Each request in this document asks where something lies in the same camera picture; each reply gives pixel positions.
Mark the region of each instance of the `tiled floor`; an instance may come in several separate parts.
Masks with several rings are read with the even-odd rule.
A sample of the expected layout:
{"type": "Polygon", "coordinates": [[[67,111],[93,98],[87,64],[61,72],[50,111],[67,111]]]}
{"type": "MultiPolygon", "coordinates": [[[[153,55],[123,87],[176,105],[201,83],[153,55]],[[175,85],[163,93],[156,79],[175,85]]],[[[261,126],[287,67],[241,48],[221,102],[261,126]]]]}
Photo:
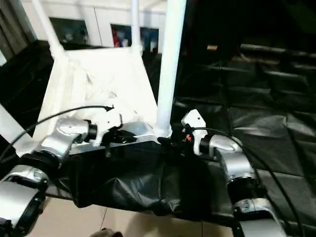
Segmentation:
{"type": "Polygon", "coordinates": [[[124,237],[233,237],[230,228],[51,198],[30,237],[89,237],[106,227],[124,237]]]}

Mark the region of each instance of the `white plastic pipe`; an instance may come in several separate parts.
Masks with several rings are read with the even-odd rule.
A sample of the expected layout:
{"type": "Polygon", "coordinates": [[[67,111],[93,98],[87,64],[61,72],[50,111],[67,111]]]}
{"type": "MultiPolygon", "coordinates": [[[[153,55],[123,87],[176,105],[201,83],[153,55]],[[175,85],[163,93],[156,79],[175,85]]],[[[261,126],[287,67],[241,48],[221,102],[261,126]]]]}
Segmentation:
{"type": "Polygon", "coordinates": [[[174,86],[178,69],[186,0],[168,0],[165,35],[162,50],[157,123],[157,136],[169,137],[174,86]]]}
{"type": "Polygon", "coordinates": [[[55,58],[59,54],[63,54],[64,48],[59,43],[58,37],[55,33],[55,30],[54,30],[48,16],[46,15],[40,0],[32,0],[32,3],[33,3],[33,6],[34,6],[37,14],[39,15],[39,19],[40,19],[41,24],[43,25],[43,28],[44,28],[45,33],[47,35],[51,55],[53,56],[53,58],[55,58]]]}
{"type": "Polygon", "coordinates": [[[132,48],[135,50],[143,50],[143,46],[140,40],[140,28],[139,28],[139,0],[132,0],[131,7],[132,17],[132,48]]]}
{"type": "MultiPolygon", "coordinates": [[[[8,113],[7,110],[0,104],[0,134],[11,143],[20,133],[24,132],[24,129],[20,124],[8,113]]],[[[13,147],[16,151],[24,150],[26,143],[31,143],[33,140],[29,134],[25,134],[21,137],[13,147]]]]}

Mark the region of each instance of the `black cloth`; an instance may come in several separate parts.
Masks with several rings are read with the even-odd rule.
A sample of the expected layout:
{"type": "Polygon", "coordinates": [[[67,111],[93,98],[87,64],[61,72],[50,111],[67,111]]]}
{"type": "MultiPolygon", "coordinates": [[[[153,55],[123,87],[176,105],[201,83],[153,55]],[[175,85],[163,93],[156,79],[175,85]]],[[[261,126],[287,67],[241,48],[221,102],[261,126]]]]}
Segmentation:
{"type": "MultiPolygon", "coordinates": [[[[38,54],[30,54],[31,49],[23,51],[15,58],[16,64],[9,62],[0,69],[1,83],[5,83],[7,90],[17,90],[10,80],[18,80],[18,74],[20,81],[26,83],[32,74],[45,83],[41,88],[39,85],[26,87],[25,92],[34,94],[36,91],[43,96],[52,60],[47,44],[37,42],[32,47],[38,54]],[[17,66],[26,63],[29,65],[21,69],[17,66]]],[[[157,98],[159,59],[144,61],[157,98]]],[[[172,125],[177,127],[185,113],[198,109],[208,127],[234,135],[264,159],[297,208],[307,236],[316,234],[314,78],[313,71],[287,67],[233,62],[205,67],[182,61],[172,112],[172,125]]],[[[3,104],[11,93],[2,90],[3,86],[1,95],[7,95],[1,96],[3,104]]],[[[19,107],[22,100],[27,103],[31,98],[16,96],[15,103],[4,104],[21,124],[27,118],[15,111],[23,110],[19,107]]],[[[41,102],[42,98],[32,102],[32,106],[38,108],[37,115],[41,102]]],[[[36,119],[35,114],[30,117],[33,122],[36,119]]],[[[151,142],[114,148],[110,153],[110,157],[105,151],[69,157],[57,182],[57,186],[63,188],[50,187],[48,195],[73,199],[78,207],[97,204],[233,224],[231,205],[217,162],[207,160],[206,156],[183,157],[151,142]]],[[[273,201],[295,226],[293,214],[273,179],[259,163],[254,165],[261,169],[259,172],[273,201]]]]}

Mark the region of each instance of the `wire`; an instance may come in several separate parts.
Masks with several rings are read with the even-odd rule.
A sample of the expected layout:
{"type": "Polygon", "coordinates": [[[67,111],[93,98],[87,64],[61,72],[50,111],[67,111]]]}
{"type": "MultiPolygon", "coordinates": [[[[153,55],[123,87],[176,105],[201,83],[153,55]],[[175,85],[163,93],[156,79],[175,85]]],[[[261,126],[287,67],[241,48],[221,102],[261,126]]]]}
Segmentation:
{"type": "Polygon", "coordinates": [[[223,135],[227,138],[230,138],[232,141],[234,141],[236,144],[238,144],[241,149],[244,151],[245,155],[247,156],[247,154],[251,154],[255,159],[257,159],[263,166],[264,168],[270,173],[271,177],[273,178],[274,182],[276,183],[276,185],[278,186],[278,188],[280,189],[282,195],[284,196],[286,202],[288,203],[291,211],[294,214],[294,217],[296,219],[298,228],[300,230],[301,233],[301,237],[305,237],[305,232],[304,232],[304,228],[301,222],[301,219],[297,213],[297,210],[295,208],[295,206],[293,205],[293,202],[291,201],[289,195],[287,194],[287,192],[285,191],[284,187],[282,186],[282,184],[280,183],[280,181],[278,180],[278,178],[276,177],[276,175],[274,174],[273,170],[268,166],[268,164],[261,159],[257,154],[255,154],[254,152],[252,152],[250,149],[244,147],[240,141],[238,141],[237,139],[235,139],[234,137],[229,136],[228,134],[226,134],[225,132],[222,132],[220,130],[217,129],[213,129],[213,128],[205,128],[205,127],[194,127],[192,128],[193,130],[207,130],[207,131],[212,131],[215,133],[218,133],[220,135],[223,135]]]}
{"type": "Polygon", "coordinates": [[[69,113],[71,111],[76,111],[76,110],[82,110],[82,109],[90,109],[90,108],[102,108],[105,109],[106,111],[111,110],[112,108],[107,107],[107,106],[102,106],[102,105],[87,105],[87,106],[80,106],[80,107],[76,107],[73,109],[69,109],[69,110],[64,110],[62,112],[56,113],[54,115],[48,116],[46,118],[41,119],[40,121],[34,123],[33,125],[29,126],[28,128],[25,129],[25,131],[21,132],[16,138],[14,138],[14,140],[6,147],[6,149],[2,152],[1,156],[0,156],[0,164],[2,163],[6,153],[13,147],[13,145],[21,138],[23,137],[26,133],[28,133],[29,131],[31,131],[32,129],[34,129],[37,125],[46,122],[52,118],[55,118],[57,116],[69,113]]]}
{"type": "MultiPolygon", "coordinates": [[[[255,174],[259,180],[260,184],[263,184],[263,181],[260,177],[260,174],[258,172],[258,169],[256,167],[253,167],[255,174]]],[[[276,211],[277,215],[279,216],[279,218],[284,222],[284,225],[286,226],[286,228],[288,229],[288,231],[290,233],[292,233],[292,237],[296,237],[296,234],[292,228],[292,225],[290,225],[290,223],[287,221],[285,215],[283,214],[283,212],[281,211],[281,209],[277,206],[277,204],[272,200],[272,198],[270,197],[269,193],[266,193],[266,198],[269,200],[269,202],[271,203],[271,205],[273,206],[274,210],[276,211]]]]}

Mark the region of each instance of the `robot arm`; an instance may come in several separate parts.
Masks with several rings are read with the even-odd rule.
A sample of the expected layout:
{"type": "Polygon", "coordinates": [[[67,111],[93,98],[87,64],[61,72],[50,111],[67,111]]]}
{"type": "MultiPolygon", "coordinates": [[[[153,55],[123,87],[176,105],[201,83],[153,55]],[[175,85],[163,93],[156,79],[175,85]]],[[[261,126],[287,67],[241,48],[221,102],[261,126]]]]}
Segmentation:
{"type": "Polygon", "coordinates": [[[61,118],[52,134],[21,156],[0,181],[0,237],[22,237],[30,232],[43,212],[46,189],[72,145],[96,141],[99,145],[105,133],[121,126],[120,114],[114,109],[108,113],[109,121],[102,128],[87,120],[61,118]]]}
{"type": "MultiPolygon", "coordinates": [[[[183,125],[205,127],[197,110],[182,119],[183,125]]],[[[216,157],[225,174],[226,188],[233,205],[239,227],[236,236],[286,237],[270,202],[265,198],[266,189],[259,184],[254,170],[242,148],[232,139],[222,135],[207,135],[206,130],[195,130],[194,153],[216,157]]]]}

